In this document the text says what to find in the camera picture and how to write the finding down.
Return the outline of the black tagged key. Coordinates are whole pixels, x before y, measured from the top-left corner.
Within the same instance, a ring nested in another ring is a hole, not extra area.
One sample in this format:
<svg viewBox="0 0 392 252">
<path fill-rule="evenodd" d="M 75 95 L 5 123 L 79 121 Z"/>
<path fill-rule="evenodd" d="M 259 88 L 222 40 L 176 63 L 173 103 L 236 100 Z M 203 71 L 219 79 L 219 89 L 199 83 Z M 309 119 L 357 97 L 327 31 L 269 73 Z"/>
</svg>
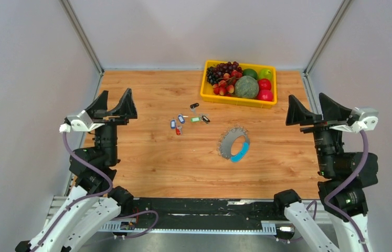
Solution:
<svg viewBox="0 0 392 252">
<path fill-rule="evenodd" d="M 189 107 L 190 107 L 191 112 L 193 112 L 194 114 L 197 114 L 196 109 L 197 109 L 197 107 L 199 107 L 199 103 L 193 103 Z"/>
</svg>

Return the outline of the large keyring with small rings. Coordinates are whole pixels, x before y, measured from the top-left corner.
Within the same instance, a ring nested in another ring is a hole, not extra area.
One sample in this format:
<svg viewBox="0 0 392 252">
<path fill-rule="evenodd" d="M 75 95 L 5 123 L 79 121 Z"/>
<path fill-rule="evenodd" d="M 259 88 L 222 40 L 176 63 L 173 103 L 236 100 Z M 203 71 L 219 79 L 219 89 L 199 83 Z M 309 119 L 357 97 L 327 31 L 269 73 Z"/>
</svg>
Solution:
<svg viewBox="0 0 392 252">
<path fill-rule="evenodd" d="M 228 128 L 217 141 L 218 154 L 232 163 L 241 161 L 249 152 L 250 138 L 248 130 L 240 125 Z"/>
</svg>

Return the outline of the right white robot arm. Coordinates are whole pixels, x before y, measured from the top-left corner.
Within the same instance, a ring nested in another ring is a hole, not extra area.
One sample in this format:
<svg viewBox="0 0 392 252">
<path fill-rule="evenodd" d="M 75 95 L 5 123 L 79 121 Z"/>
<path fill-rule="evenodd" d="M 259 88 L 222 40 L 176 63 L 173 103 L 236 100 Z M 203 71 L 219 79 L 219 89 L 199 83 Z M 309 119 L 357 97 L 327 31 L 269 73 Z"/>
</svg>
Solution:
<svg viewBox="0 0 392 252">
<path fill-rule="evenodd" d="M 333 243 L 320 229 L 294 190 L 274 196 L 273 212 L 289 220 L 313 251 L 372 251 L 368 237 L 366 187 L 377 184 L 378 157 L 369 152 L 367 131 L 378 124 L 378 111 L 370 107 L 347 108 L 324 93 L 321 113 L 309 111 L 289 96 L 286 125 L 299 125 L 314 138 L 319 171 L 320 201 L 337 237 Z"/>
</svg>

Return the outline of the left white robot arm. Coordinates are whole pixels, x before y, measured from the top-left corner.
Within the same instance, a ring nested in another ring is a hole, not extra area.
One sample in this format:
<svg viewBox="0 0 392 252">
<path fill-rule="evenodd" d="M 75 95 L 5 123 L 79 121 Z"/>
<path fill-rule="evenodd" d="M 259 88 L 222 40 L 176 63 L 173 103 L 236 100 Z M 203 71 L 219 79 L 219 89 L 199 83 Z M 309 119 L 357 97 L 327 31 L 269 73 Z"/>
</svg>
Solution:
<svg viewBox="0 0 392 252">
<path fill-rule="evenodd" d="M 113 180 L 121 161 L 118 127 L 137 119 L 137 109 L 130 88 L 113 109 L 108 109 L 108 96 L 107 90 L 101 92 L 59 127 L 75 184 L 43 230 L 15 251 L 77 251 L 104 223 L 133 213 L 133 195 Z"/>
</svg>

